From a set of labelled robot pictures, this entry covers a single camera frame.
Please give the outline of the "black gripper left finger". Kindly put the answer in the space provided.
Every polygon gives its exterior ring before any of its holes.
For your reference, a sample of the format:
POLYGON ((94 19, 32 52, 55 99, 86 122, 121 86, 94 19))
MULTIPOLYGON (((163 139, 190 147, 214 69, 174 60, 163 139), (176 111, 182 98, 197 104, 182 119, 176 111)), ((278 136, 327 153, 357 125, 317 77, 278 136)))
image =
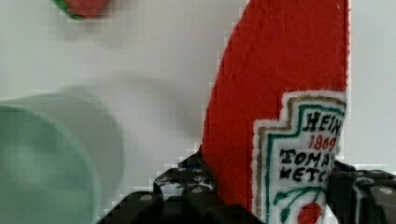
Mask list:
POLYGON ((217 179, 200 152, 133 192, 97 224, 264 224, 239 203, 218 195, 217 179))

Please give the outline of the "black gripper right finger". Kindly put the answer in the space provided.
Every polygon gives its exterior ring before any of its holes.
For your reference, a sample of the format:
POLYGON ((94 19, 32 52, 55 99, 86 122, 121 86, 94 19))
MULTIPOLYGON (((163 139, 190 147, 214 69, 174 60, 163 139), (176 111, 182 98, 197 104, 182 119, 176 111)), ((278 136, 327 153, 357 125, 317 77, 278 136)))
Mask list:
POLYGON ((326 197, 338 224, 396 224, 396 180, 391 173, 357 170, 336 161, 326 197))

